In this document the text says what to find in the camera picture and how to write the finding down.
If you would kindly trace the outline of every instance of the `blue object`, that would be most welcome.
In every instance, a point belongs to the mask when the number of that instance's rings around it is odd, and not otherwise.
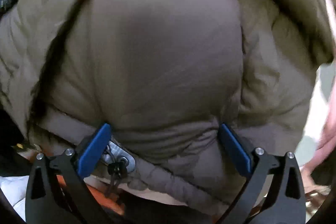
[[[242,144],[239,143],[236,134],[223,123],[219,127],[218,138],[238,173],[243,177],[249,178],[252,174],[252,160]]]
[[[91,175],[111,140],[111,126],[105,123],[85,148],[77,163],[77,173],[81,179]]]

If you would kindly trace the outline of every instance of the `blue gripper pad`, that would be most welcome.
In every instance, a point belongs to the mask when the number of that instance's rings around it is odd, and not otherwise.
[[[111,126],[105,123],[91,139],[77,162],[77,173],[81,179],[91,175],[111,140]]]
[[[236,133],[223,123],[218,130],[218,138],[238,173],[243,177],[249,178],[252,174],[252,159],[238,141],[239,138]]]

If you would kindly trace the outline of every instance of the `olive fabric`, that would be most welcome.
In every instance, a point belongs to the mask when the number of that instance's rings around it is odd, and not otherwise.
[[[0,21],[0,99],[35,144],[51,134],[76,145],[108,122],[136,158],[130,188],[211,215],[244,183],[217,142],[222,122],[269,153],[295,149],[316,70],[333,58],[325,0],[89,0],[43,97],[58,114],[27,132],[34,87],[76,1],[18,0]],[[67,117],[89,129],[69,133]]]

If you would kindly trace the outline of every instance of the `wrinkled fabric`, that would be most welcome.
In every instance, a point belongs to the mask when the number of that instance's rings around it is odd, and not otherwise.
[[[26,137],[32,90],[75,1],[19,0],[0,21],[0,98]],[[219,125],[269,153],[293,151],[332,45],[325,0],[90,0],[44,101],[93,128],[110,123],[137,159],[133,188],[216,215],[244,183]]]

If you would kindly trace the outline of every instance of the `orange object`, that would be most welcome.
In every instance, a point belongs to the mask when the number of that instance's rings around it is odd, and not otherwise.
[[[63,176],[57,175],[57,179],[58,179],[58,182],[61,185],[61,187],[66,189],[67,185],[64,181]],[[93,195],[93,197],[95,198],[95,200],[101,206],[109,208],[119,215],[124,214],[125,210],[116,203],[116,200],[118,198],[117,196],[115,196],[115,198],[114,198],[115,200],[112,200],[111,198],[106,198],[102,192],[100,192],[97,189],[91,187],[90,185],[86,185],[86,186],[89,188],[89,190],[90,190],[91,194]]]

